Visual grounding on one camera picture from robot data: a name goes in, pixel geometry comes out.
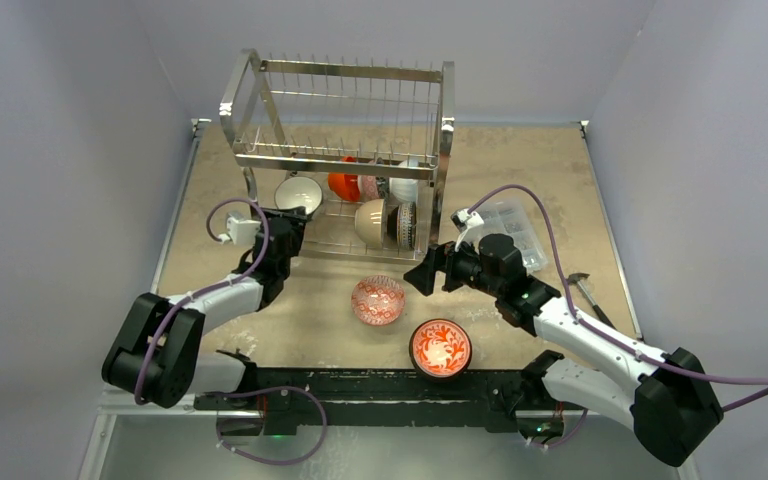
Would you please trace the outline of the white red-rimmed bowl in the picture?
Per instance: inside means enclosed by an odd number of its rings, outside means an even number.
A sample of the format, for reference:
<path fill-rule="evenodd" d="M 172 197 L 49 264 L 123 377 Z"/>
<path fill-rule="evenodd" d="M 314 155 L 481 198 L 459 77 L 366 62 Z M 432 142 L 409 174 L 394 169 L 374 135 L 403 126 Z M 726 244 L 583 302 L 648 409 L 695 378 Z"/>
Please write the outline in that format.
<path fill-rule="evenodd" d="M 308 216 L 317 212 L 323 203 L 320 184 L 309 177 L 295 176 L 282 181 L 274 193 L 275 206 L 281 210 L 303 207 Z"/>

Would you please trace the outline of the beige speckled bowl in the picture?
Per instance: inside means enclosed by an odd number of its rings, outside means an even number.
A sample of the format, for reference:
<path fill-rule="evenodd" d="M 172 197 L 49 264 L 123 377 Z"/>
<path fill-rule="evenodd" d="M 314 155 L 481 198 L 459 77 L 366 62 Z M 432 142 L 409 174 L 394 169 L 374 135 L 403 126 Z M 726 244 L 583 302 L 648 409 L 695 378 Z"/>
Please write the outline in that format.
<path fill-rule="evenodd" d="M 354 231 L 369 248 L 381 249 L 386 230 L 386 202 L 375 199 L 363 203 L 354 214 Z"/>

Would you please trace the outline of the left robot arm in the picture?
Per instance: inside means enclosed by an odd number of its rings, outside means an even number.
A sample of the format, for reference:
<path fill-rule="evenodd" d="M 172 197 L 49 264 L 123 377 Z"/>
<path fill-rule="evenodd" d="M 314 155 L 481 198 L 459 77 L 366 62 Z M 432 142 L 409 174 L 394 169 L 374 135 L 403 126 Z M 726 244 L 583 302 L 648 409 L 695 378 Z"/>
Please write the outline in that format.
<path fill-rule="evenodd" d="M 175 406 L 190 393 L 219 393 L 232 408 L 257 399 L 258 382 L 242 354 L 201 354 L 204 334 L 259 312 L 281 294 L 298 256 L 309 217 L 304 208 L 260 209 L 252 260 L 215 284 L 183 295 L 138 296 L 102 364 L 101 377 L 138 405 Z"/>

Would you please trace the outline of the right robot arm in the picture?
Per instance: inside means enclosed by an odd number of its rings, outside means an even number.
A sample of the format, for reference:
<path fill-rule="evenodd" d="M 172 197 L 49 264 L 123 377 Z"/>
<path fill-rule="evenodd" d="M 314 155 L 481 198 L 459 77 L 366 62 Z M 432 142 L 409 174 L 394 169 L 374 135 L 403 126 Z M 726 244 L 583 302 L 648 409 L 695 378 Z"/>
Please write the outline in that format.
<path fill-rule="evenodd" d="M 487 294 L 508 324 L 582 359 L 577 364 L 547 350 L 528 364 L 521 392 L 529 404 L 569 402 L 612 419 L 672 467 L 683 465 L 722 421 L 723 408 L 694 354 L 647 347 L 570 311 L 567 297 L 527 271 L 509 236 L 490 234 L 477 246 L 432 245 L 403 278 L 429 296 L 437 274 L 444 276 L 444 291 L 469 287 Z"/>

